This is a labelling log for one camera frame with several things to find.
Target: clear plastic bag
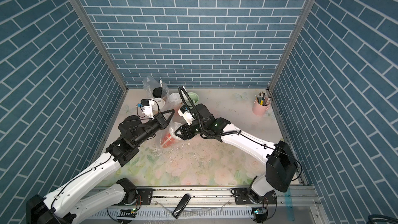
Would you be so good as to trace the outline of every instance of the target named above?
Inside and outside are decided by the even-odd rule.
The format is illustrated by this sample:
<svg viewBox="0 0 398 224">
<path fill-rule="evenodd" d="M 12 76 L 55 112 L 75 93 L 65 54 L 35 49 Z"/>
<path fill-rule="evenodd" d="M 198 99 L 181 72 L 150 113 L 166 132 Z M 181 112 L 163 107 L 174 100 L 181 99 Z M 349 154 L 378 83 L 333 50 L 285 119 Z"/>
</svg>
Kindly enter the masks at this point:
<svg viewBox="0 0 398 224">
<path fill-rule="evenodd" d="M 172 146 L 173 144 L 181 141 L 182 139 L 177 137 L 174 132 L 182 126 L 181 123 L 178 122 L 170 122 L 167 131 L 164 133 L 163 137 L 160 140 L 160 146 L 163 148 L 167 148 Z"/>
<path fill-rule="evenodd" d="M 153 98 L 162 98 L 165 102 L 167 102 L 167 98 L 169 97 L 169 88 L 167 87 L 167 84 L 162 82 L 162 80 L 156 81 L 154 78 L 151 76 L 147 76 L 144 78 L 144 81 L 142 82 L 143 89 L 147 91 L 148 94 L 148 99 L 153 99 Z M 155 96 L 154 92 L 159 91 L 159 96 Z"/>
</svg>

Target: pencil holder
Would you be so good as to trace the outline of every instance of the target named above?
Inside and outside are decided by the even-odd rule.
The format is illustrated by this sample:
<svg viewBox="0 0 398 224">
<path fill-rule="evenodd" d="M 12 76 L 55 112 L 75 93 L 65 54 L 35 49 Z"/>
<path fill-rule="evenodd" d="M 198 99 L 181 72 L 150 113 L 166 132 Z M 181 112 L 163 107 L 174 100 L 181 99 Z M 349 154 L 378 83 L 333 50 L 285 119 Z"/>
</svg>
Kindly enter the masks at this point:
<svg viewBox="0 0 398 224">
<path fill-rule="evenodd" d="M 271 103 L 269 103 L 266 106 L 261 106 L 257 100 L 254 100 L 254 105 L 253 105 L 253 113 L 257 116 L 263 116 L 266 111 L 269 109 L 269 107 L 271 106 Z"/>
</svg>

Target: brick wallpaper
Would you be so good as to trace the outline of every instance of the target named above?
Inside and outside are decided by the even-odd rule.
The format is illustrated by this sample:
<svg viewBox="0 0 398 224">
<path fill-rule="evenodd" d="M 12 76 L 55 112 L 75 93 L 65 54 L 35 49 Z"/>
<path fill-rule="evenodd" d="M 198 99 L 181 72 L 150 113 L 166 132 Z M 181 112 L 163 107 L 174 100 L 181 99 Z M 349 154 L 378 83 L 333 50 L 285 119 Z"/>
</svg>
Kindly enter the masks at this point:
<svg viewBox="0 0 398 224">
<path fill-rule="evenodd" d="M 86 167 L 122 91 L 67 0 L 0 0 L 0 223 Z"/>
<path fill-rule="evenodd" d="M 398 0 L 316 0 L 275 87 L 331 223 L 398 215 L 397 33 Z"/>
<path fill-rule="evenodd" d="M 305 0 L 81 0 L 129 87 L 265 87 Z"/>
</svg>

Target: aluminum frame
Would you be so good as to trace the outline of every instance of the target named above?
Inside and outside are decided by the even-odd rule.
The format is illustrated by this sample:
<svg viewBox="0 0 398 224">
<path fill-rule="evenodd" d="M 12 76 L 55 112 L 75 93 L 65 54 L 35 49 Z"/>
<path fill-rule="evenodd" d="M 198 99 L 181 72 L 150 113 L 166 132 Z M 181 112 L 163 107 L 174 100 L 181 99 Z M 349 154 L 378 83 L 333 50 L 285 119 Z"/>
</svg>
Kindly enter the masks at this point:
<svg viewBox="0 0 398 224">
<path fill-rule="evenodd" d="M 147 186 L 137 187 L 138 189 L 151 188 L 153 189 L 152 201 L 150 205 L 141 206 L 142 208 L 162 208 L 158 203 L 161 203 L 165 207 L 175 207 L 180 202 L 181 197 L 185 194 L 189 194 L 192 198 L 189 201 L 189 207 L 206 207 L 206 208 L 217 208 L 221 207 L 229 201 L 226 206 L 230 207 L 255 207 L 260 206 L 259 204 L 246 204 L 236 205 L 234 196 L 231 193 L 231 189 L 235 187 L 247 187 L 247 185 L 234 185 L 234 186 Z M 94 187 L 88 194 L 91 196 L 98 193 L 107 187 Z M 316 194 L 314 186 L 311 185 L 290 185 L 290 192 L 283 193 L 275 191 L 278 206 L 286 206 L 286 197 L 291 199 L 294 207 L 319 207 L 321 201 Z M 110 206 L 109 208 L 120 208 L 120 206 Z"/>
<path fill-rule="evenodd" d="M 271 82 L 268 85 L 268 90 L 270 92 L 273 91 L 273 89 L 276 85 L 276 82 L 278 81 L 279 76 L 281 75 L 281 72 L 282 72 L 283 68 L 285 67 L 287 59 L 289 58 L 289 55 L 292 52 L 293 46 L 295 45 L 297 38 L 299 37 L 301 29 L 304 26 L 304 23 L 307 20 L 308 15 L 310 14 L 310 11 L 311 11 L 312 6 L 314 5 L 314 2 L 315 2 L 315 0 L 306 0 L 304 3 L 304 6 L 300 13 L 300 16 L 297 19 L 297 22 L 295 24 L 295 27 L 294 27 L 292 33 L 291 33 L 289 41 L 285 47 L 285 50 L 283 51 L 280 61 L 275 69 L 274 75 L 271 78 Z"/>
<path fill-rule="evenodd" d="M 122 88 L 123 92 L 127 92 L 128 87 L 124 82 L 121 74 L 117 70 L 115 63 L 113 62 L 111 56 L 109 55 L 108 50 L 106 49 L 105 45 L 103 44 L 100 36 L 98 35 L 93 23 L 91 22 L 90 18 L 88 17 L 86 11 L 80 0 L 68 0 L 72 5 L 73 9 L 75 10 L 77 16 L 79 17 L 80 21 L 86 28 L 88 34 L 90 35 L 91 39 L 93 40 L 95 46 L 99 50 L 102 55 L 102 58 L 108 65 L 109 69 L 111 70 L 113 76 L 116 78 L 117 82 L 119 83 L 120 87 Z"/>
</svg>

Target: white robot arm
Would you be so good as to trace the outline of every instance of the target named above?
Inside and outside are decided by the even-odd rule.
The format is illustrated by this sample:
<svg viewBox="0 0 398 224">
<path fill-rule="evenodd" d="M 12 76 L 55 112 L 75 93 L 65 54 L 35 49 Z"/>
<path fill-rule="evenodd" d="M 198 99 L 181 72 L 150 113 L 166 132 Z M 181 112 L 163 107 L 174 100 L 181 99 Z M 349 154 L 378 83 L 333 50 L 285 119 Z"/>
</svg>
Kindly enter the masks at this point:
<svg viewBox="0 0 398 224">
<path fill-rule="evenodd" d="M 145 106 L 149 106 L 150 100 L 143 101 Z M 287 191 L 297 165 L 285 142 L 267 142 L 242 131 L 224 118 L 215 119 L 203 104 L 192 107 L 194 111 L 186 106 L 185 104 L 178 112 L 187 120 L 187 124 L 175 131 L 176 136 L 186 140 L 200 134 L 203 138 L 217 139 L 238 147 L 266 166 L 266 173 L 256 177 L 247 190 L 247 196 L 253 203 L 261 202 L 264 195 L 274 189 Z M 144 141 L 167 127 L 173 114 L 174 110 L 160 112 L 144 124 L 138 116 L 127 117 L 119 124 L 121 136 L 94 163 L 45 197 L 36 195 L 28 200 L 27 224 L 78 224 L 113 204 L 122 202 L 131 205 L 137 201 L 137 187 L 126 178 L 91 197 L 82 197 L 130 161 Z"/>
<path fill-rule="evenodd" d="M 177 137 L 187 140 L 200 134 L 203 138 L 217 139 L 243 150 L 265 165 L 266 172 L 256 177 L 248 188 L 248 197 L 254 203 L 261 202 L 265 194 L 274 189 L 287 191 L 298 161 L 285 142 L 275 144 L 244 132 L 224 118 L 216 119 L 203 104 L 194 106 L 185 89 L 179 88 L 179 93 L 182 99 L 183 93 L 186 95 L 190 105 L 183 100 L 184 105 L 178 110 L 187 123 L 175 131 Z"/>
<path fill-rule="evenodd" d="M 173 114 L 174 110 L 159 112 L 144 124 L 138 116 L 127 117 L 119 124 L 121 136 L 95 162 L 45 197 L 35 195 L 28 200 L 27 224 L 78 224 L 113 204 L 123 202 L 131 205 L 137 201 L 137 187 L 127 178 L 81 199 L 100 181 L 129 162 L 139 152 L 143 142 L 165 129 Z"/>
</svg>

